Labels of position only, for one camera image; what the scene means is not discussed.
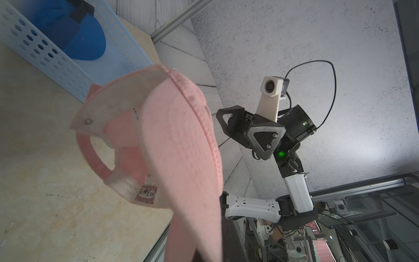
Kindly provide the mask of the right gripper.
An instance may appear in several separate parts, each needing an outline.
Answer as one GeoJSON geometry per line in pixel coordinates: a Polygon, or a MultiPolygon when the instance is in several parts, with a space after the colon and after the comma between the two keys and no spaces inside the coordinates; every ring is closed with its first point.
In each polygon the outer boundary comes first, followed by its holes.
{"type": "Polygon", "coordinates": [[[253,150],[256,156],[268,160],[287,129],[238,105],[219,109],[216,118],[225,135],[253,150]]]}

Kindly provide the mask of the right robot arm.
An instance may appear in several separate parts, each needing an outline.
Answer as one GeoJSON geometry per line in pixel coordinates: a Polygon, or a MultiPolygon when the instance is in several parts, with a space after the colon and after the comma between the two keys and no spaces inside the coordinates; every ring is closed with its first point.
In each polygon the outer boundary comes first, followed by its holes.
{"type": "Polygon", "coordinates": [[[268,120],[237,105],[218,110],[216,118],[223,132],[250,149],[255,159],[275,159],[289,193],[285,198],[261,200],[223,192],[220,197],[222,215],[264,219],[284,230],[296,230],[316,220],[318,213],[296,153],[301,142],[317,130],[306,112],[296,105],[268,120]]]}

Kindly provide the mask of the pink baseball cap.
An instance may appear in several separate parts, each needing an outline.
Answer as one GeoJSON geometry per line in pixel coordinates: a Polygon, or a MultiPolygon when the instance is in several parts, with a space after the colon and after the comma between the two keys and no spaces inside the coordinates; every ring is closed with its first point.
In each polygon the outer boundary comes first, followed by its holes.
{"type": "Polygon", "coordinates": [[[173,211],[165,261],[223,260],[223,168],[203,92],[156,64],[92,85],[71,129],[84,159],[125,200],[173,211]]]}

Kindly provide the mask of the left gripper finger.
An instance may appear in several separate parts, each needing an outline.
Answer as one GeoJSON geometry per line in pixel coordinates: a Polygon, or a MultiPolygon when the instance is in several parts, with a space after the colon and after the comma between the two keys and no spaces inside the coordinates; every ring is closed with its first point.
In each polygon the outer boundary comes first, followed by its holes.
{"type": "Polygon", "coordinates": [[[247,262],[231,218],[200,219],[196,222],[197,262],[247,262]]]}

